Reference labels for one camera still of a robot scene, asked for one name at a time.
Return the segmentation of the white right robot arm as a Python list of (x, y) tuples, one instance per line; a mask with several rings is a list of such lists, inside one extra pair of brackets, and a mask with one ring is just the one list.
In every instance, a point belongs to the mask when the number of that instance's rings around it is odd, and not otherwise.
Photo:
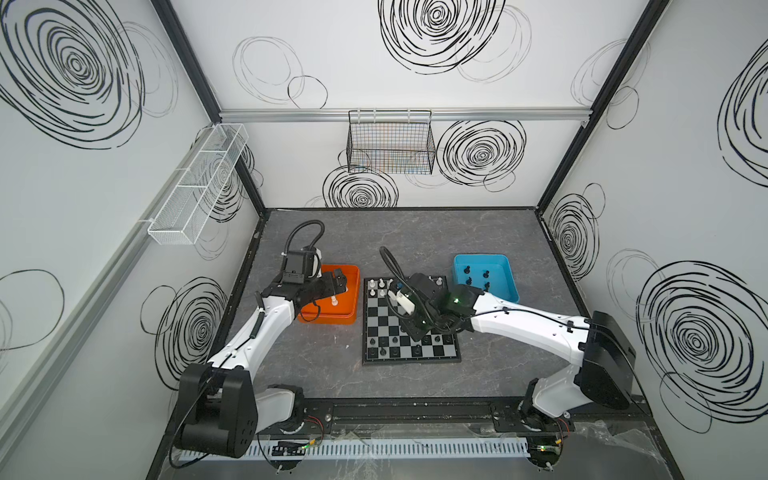
[(590, 403), (617, 411), (632, 404), (636, 355), (614, 319), (603, 312), (589, 317), (546, 312), (475, 286), (439, 284), (421, 273), (373, 285), (414, 341), (431, 333), (479, 332), (567, 361), (556, 373), (529, 382), (517, 408), (519, 421), (529, 430), (558, 424), (570, 410)]

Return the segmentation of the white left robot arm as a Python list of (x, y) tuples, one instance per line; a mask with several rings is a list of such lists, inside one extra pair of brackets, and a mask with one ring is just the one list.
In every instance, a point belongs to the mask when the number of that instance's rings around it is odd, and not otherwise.
[(301, 310), (347, 291), (341, 270), (324, 272), (314, 246), (286, 251), (281, 269), (257, 296), (257, 307), (231, 341), (204, 363), (182, 373), (171, 446), (202, 455), (239, 458), (257, 434), (304, 423), (300, 387), (273, 385), (262, 392), (253, 381), (267, 353)]

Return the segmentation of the orange plastic tray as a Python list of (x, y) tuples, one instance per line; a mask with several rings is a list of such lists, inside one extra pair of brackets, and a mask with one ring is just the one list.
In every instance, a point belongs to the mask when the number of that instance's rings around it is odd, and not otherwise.
[(360, 269), (355, 265), (325, 264), (321, 271), (334, 272), (339, 269), (347, 279), (347, 290), (339, 295), (338, 305), (331, 304), (331, 296), (323, 298), (316, 305), (309, 304), (302, 308), (299, 321), (326, 325), (352, 325), (356, 321), (356, 312), (360, 290)]

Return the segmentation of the black and white chessboard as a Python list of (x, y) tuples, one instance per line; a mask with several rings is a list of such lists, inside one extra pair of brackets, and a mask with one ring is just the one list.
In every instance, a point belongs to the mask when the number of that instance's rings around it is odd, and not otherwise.
[(387, 288), (392, 278), (366, 278), (362, 326), (364, 365), (395, 363), (458, 363), (460, 345), (456, 334), (429, 333), (413, 340), (388, 306)]

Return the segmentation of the blue plastic tray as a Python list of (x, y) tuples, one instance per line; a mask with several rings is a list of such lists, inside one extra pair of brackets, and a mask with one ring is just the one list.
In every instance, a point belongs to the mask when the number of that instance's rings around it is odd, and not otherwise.
[(456, 255), (453, 260), (453, 278), (456, 284), (480, 288), (509, 302), (520, 301), (511, 264), (505, 255)]

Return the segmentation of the white mesh shelf basket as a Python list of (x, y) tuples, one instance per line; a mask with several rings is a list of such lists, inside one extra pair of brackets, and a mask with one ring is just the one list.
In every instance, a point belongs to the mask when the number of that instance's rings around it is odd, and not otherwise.
[(190, 150), (191, 159), (147, 233), (161, 246), (195, 244), (224, 187), (235, 170), (249, 135), (239, 123), (218, 123), (202, 129)]

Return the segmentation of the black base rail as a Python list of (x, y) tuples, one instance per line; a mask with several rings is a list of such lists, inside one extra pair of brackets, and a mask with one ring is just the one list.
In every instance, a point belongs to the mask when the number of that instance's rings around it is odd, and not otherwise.
[(332, 428), (363, 424), (491, 423), (496, 433), (525, 435), (559, 432), (574, 420), (608, 416), (643, 416), (635, 403), (624, 410), (588, 403), (551, 419), (542, 413), (525, 413), (522, 397), (462, 398), (362, 398), (307, 399), (300, 390), (285, 386), (259, 394), (247, 394), (243, 401), (225, 401), (221, 394), (205, 396), (193, 404), (193, 397), (177, 401), (166, 435), (180, 442), (225, 442), (243, 434), (328, 435)]

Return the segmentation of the aluminium wall rail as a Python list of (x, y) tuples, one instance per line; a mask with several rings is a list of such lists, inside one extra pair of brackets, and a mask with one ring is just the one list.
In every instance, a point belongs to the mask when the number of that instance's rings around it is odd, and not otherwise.
[(455, 108), (322, 108), (322, 109), (231, 109), (220, 117), (235, 123), (298, 123), (398, 121), (578, 121), (587, 122), (588, 107), (455, 107)]

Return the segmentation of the black vertical frame post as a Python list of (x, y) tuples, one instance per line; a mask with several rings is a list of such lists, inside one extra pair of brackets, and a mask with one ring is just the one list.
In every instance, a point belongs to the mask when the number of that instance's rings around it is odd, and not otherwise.
[[(182, 23), (169, 0), (151, 0), (151, 4), (189, 78), (193, 89), (207, 115), (214, 124), (222, 121), (222, 110), (215, 94), (203, 72), (194, 49), (184, 31)], [(242, 160), (235, 165), (238, 178), (244, 186), (247, 198), (251, 201), (260, 218), (269, 218), (261, 195), (259, 194), (253, 177)]]

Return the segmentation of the black right frame post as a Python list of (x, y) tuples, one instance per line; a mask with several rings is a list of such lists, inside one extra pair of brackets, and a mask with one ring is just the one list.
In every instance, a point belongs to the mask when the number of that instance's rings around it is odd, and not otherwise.
[(642, 48), (647, 43), (670, 3), (670, 0), (651, 0), (647, 3), (592, 104), (590, 119), (584, 126), (579, 128), (573, 137), (539, 199), (536, 205), (536, 212), (538, 214), (543, 214), (554, 200), (555, 194), (566, 180), (576, 160), (596, 130), (599, 120), (608, 109), (611, 100), (618, 92), (621, 83), (627, 77), (630, 68), (634, 65)]

